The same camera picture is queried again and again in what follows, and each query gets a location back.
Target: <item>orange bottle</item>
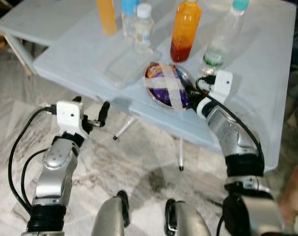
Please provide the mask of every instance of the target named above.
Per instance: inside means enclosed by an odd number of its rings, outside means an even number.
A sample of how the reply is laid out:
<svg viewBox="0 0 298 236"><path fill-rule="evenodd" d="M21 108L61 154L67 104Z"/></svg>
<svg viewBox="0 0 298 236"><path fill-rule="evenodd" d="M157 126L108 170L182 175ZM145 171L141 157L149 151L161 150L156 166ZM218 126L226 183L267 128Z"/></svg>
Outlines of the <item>orange bottle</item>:
<svg viewBox="0 0 298 236"><path fill-rule="evenodd" d="M201 15L197 0L186 0L178 6L170 50L174 62L188 59Z"/></svg>
<svg viewBox="0 0 298 236"><path fill-rule="evenodd" d="M107 36L117 32L113 0L96 0L103 31Z"/></svg>

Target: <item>white bottle cap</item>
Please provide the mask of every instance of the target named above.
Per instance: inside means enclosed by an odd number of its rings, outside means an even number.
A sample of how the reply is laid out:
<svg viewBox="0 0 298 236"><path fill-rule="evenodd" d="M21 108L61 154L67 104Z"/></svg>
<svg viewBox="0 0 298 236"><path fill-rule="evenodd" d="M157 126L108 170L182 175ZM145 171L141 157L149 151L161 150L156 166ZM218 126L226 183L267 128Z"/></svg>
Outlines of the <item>white bottle cap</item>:
<svg viewBox="0 0 298 236"><path fill-rule="evenodd" d="M151 17L151 5L148 3L141 3L137 7L137 16L140 19L148 19Z"/></svg>

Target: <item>red liquid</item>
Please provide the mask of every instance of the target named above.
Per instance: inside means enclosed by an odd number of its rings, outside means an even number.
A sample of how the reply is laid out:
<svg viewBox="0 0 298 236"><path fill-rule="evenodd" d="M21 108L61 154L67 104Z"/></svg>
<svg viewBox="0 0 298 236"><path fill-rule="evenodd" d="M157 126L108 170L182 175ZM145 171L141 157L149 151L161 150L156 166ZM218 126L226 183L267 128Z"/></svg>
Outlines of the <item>red liquid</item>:
<svg viewBox="0 0 298 236"><path fill-rule="evenodd" d="M175 44L172 41L171 50L170 50L172 60L174 62L182 62L187 60L189 57L191 48L192 46L190 46L189 48L176 48Z"/></svg>

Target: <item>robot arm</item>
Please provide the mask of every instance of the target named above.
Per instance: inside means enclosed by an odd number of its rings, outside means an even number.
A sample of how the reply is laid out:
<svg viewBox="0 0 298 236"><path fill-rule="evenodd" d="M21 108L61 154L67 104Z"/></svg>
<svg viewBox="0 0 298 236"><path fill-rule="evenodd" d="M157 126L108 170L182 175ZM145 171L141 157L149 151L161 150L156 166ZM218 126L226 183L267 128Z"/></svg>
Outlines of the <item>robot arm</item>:
<svg viewBox="0 0 298 236"><path fill-rule="evenodd" d="M80 98L73 101L59 101L50 111L57 115L60 136L43 157L43 170L39 177L33 201L27 232L23 236L63 236L64 216L69 203L72 175L77 167L77 157L85 139L94 126L105 124L110 104L105 102L98 120L88 120L83 114ZM124 226L129 224L127 195L120 191L108 200L98 213L93 236L123 236Z"/></svg>
<svg viewBox="0 0 298 236"><path fill-rule="evenodd" d="M219 71L216 77L205 78L201 85L196 83L196 86L211 88L208 95L216 101L192 86L185 86L193 109L200 118L206 119L225 156L228 176L225 189L229 192L222 209L225 227L232 236L285 236L285 224L278 205L264 185L265 164L257 143L218 105L229 95L231 84L232 74L224 71ZM176 231L179 236L197 236L201 232L210 235L201 215L188 204L170 199L165 214L167 236L175 235ZM192 222L196 225L193 231L189 227Z"/></svg>

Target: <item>bottle label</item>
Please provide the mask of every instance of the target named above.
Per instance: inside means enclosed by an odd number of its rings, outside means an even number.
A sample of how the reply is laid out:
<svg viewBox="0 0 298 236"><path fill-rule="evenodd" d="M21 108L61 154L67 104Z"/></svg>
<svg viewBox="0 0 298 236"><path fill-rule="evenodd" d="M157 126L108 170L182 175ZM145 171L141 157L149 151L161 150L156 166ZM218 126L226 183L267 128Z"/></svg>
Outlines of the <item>bottle label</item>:
<svg viewBox="0 0 298 236"><path fill-rule="evenodd" d="M151 45L150 38L151 38L150 32L142 32L142 33L136 32L135 41L137 43L140 43L149 47Z"/></svg>
<svg viewBox="0 0 298 236"><path fill-rule="evenodd" d="M225 55L220 51L207 50L204 55L204 61L211 66L221 66L224 62Z"/></svg>

